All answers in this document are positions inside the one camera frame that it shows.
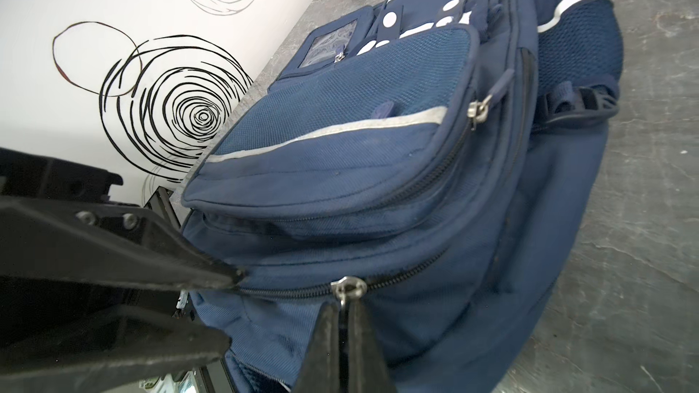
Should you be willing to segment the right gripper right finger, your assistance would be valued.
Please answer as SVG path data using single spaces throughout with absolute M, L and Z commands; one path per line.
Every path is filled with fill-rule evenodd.
M 349 303 L 347 360 L 349 393 L 396 392 L 370 313 L 360 300 Z

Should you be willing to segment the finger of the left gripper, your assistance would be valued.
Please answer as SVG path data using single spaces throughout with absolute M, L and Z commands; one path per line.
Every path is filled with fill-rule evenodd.
M 4 392 L 104 392 L 221 360 L 230 339 L 185 319 L 116 306 L 1 350 Z

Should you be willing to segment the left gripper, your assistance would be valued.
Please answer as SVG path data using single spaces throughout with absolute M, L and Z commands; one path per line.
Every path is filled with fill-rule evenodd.
M 241 269 L 196 249 L 153 211 L 89 204 L 122 185 L 105 169 L 2 148 L 2 275 L 157 290 L 240 283 Z

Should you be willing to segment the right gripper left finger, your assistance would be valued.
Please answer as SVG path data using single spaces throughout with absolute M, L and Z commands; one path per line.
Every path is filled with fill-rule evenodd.
M 321 307 L 293 393 L 340 392 L 339 319 L 337 304 Z

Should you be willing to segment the navy blue student backpack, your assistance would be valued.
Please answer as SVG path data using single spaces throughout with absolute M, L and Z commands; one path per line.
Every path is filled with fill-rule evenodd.
M 491 392 L 564 268 L 618 111 L 613 0 L 385 0 L 316 28 L 201 163 L 185 238 L 239 392 L 292 392 L 321 307 L 396 392 Z

